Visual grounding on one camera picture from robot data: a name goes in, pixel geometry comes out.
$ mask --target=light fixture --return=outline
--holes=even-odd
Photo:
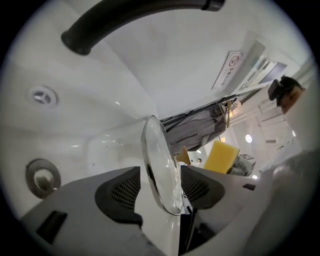
[[[252,137],[251,137],[250,134],[247,134],[247,135],[245,136],[245,141],[248,142],[248,143],[251,143],[251,142],[252,142]]]

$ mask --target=sign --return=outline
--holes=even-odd
[[[223,67],[217,79],[215,80],[211,90],[226,87],[228,85],[232,77],[237,72],[243,56],[244,55],[242,52],[229,51],[229,54],[226,57]]]

